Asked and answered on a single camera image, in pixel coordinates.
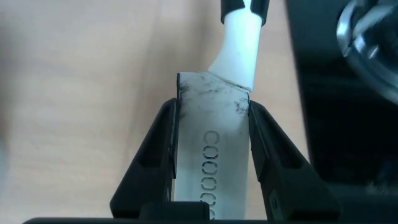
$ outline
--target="table surface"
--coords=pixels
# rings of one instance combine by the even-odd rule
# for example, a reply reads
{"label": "table surface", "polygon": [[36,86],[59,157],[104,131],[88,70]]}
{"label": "table surface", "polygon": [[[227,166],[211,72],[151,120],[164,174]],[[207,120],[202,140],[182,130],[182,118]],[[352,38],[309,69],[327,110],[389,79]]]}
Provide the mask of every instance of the table surface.
{"label": "table surface", "polygon": [[[222,41],[218,0],[0,1],[0,222],[110,217],[177,72],[207,70]],[[251,99],[308,158],[284,1],[271,1]],[[265,218],[249,165],[248,218]]]}

